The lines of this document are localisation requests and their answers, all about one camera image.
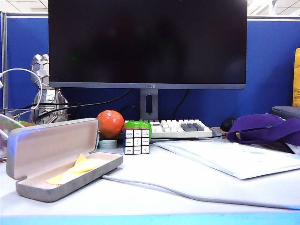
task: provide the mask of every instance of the white desk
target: white desk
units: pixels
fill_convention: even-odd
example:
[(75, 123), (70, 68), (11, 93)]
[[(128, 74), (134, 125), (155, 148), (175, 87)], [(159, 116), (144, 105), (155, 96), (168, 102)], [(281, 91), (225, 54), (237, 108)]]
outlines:
[[(122, 149), (109, 152), (122, 153)], [(15, 180), (6, 175), (5, 166), (6, 163), (0, 165), (0, 215), (3, 218), (290, 212), (199, 202), (156, 187), (102, 179), (56, 202), (38, 202), (16, 193)], [(147, 155), (124, 156), (120, 169), (110, 175), (153, 182), (204, 197), (300, 205), (300, 170), (239, 180), (156, 146), (152, 146)]]

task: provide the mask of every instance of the computer mouse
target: computer mouse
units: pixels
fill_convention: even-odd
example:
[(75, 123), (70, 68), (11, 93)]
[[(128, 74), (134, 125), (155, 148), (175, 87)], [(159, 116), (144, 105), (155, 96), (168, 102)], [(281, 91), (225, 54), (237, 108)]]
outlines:
[(233, 123), (237, 120), (236, 117), (229, 117), (227, 118), (226, 120), (224, 120), (222, 123), (221, 123), (221, 130), (223, 131), (229, 131), (230, 128), (233, 126)]

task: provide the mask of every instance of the tape roll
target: tape roll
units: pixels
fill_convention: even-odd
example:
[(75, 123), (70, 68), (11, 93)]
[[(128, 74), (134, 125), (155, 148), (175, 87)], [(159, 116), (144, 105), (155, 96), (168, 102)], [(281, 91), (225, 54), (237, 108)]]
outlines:
[(99, 141), (100, 149), (116, 149), (117, 148), (117, 140), (101, 140)]

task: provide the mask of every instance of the black monitor screen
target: black monitor screen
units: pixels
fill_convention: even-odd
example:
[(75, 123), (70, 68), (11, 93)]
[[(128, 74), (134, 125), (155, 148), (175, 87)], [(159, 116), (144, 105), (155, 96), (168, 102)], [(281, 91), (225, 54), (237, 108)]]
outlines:
[(246, 32), (246, 0), (50, 0), (50, 81), (245, 84)]

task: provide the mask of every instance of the yellow cleaning cloth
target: yellow cleaning cloth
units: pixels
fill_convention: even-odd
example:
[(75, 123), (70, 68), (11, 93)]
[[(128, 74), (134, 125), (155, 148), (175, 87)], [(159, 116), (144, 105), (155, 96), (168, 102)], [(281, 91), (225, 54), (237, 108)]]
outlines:
[(46, 182), (53, 185), (65, 184), (102, 164), (103, 163), (101, 163), (100, 160), (95, 160), (93, 158), (87, 159), (83, 154), (80, 154), (73, 167), (58, 176), (46, 180)]
[(292, 105), (300, 107), (300, 48), (296, 49)]

